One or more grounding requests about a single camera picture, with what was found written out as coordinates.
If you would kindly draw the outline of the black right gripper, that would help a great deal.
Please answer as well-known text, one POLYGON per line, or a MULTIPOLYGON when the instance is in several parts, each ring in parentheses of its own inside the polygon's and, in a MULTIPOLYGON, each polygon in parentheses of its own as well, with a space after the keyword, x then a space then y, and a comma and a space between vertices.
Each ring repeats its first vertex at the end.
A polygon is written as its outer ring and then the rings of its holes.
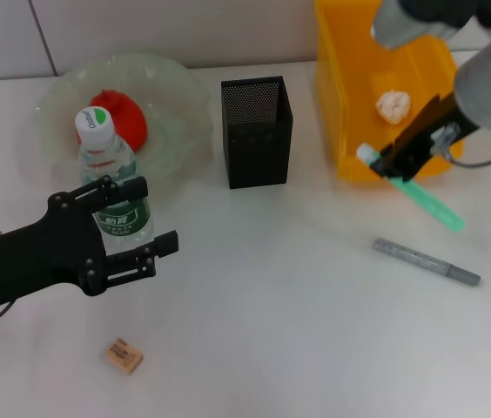
POLYGON ((453 93, 435 96, 397 139, 380 150, 381 165, 388 178, 409 181, 429 156, 478 129, 461 111, 453 93))

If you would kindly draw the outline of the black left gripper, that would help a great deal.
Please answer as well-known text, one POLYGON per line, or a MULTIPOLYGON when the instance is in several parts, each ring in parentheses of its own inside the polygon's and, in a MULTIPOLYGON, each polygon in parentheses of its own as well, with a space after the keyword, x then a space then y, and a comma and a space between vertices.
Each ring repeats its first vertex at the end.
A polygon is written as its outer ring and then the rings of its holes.
POLYGON ((93 213, 148 196, 144 177, 122 183, 110 176, 48 199, 36 223, 0 235, 0 305, 56 284, 72 284, 88 296, 156 275, 156 258, 179 249, 170 231, 151 242, 105 255, 93 213))

